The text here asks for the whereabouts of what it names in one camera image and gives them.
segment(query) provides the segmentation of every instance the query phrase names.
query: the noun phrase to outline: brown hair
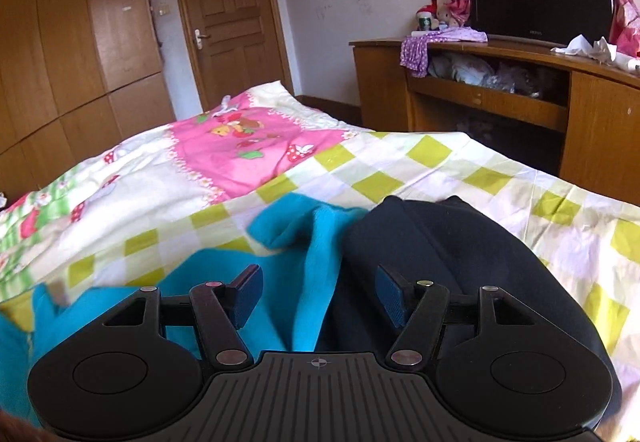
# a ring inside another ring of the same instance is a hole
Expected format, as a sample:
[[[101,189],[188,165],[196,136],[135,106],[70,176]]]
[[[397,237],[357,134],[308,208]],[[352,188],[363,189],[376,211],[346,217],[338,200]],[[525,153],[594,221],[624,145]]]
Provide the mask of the brown hair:
[[[55,435],[0,410],[0,442],[60,442]]]

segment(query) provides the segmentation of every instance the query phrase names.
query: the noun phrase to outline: white tissue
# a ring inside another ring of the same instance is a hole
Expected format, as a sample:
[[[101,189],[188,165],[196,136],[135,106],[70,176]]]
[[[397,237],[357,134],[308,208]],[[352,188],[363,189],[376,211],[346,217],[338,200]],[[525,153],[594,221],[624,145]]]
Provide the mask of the white tissue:
[[[628,74],[640,75],[640,60],[618,52],[618,47],[607,43],[605,38],[590,45],[586,38],[580,34],[571,40],[567,48],[552,48],[551,51],[569,56],[590,57],[600,63],[619,68]]]

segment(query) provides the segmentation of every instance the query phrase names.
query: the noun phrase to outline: blue garment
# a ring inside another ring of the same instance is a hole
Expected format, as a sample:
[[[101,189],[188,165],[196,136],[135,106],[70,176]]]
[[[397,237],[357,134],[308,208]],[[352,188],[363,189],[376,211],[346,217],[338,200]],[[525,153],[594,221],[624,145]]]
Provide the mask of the blue garment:
[[[265,247],[281,252],[260,257],[204,249],[166,276],[158,288],[163,295],[187,294],[205,281],[229,282],[247,265],[257,263],[264,273],[264,289],[239,331],[242,340],[254,357],[262,350],[313,351],[340,271],[342,234],[364,213],[289,194],[265,209],[248,229]],[[0,408],[36,423],[26,395],[29,368],[135,290],[93,288],[73,305],[60,308],[39,285],[33,293],[31,353],[27,335],[0,316]],[[168,327],[167,338],[199,357],[193,329]]]

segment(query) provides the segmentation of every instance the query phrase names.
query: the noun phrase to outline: purple cloth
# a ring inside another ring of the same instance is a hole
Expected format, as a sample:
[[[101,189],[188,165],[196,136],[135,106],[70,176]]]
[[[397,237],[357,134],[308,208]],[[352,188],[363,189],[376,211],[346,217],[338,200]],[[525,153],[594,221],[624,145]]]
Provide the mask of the purple cloth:
[[[424,36],[408,36],[400,48],[400,64],[414,71],[414,77],[425,77],[429,67],[427,45],[448,41],[475,41],[486,43],[486,34],[469,27],[449,27],[444,30],[432,30]]]

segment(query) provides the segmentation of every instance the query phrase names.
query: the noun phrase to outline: wooden tv stand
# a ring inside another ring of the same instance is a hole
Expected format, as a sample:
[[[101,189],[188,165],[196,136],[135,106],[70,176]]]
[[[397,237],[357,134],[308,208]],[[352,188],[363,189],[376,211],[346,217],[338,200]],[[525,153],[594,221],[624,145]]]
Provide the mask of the wooden tv stand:
[[[464,108],[526,122],[533,125],[529,129],[540,130],[540,137],[546,133],[559,139],[558,165],[549,170],[553,174],[640,205],[639,77],[530,44],[491,40],[429,45],[433,53],[454,51],[494,63],[503,59],[557,70],[560,94],[544,101],[449,80],[414,78],[399,65],[401,43],[351,43],[364,126],[380,132],[452,132]],[[540,148],[545,144],[541,140]]]

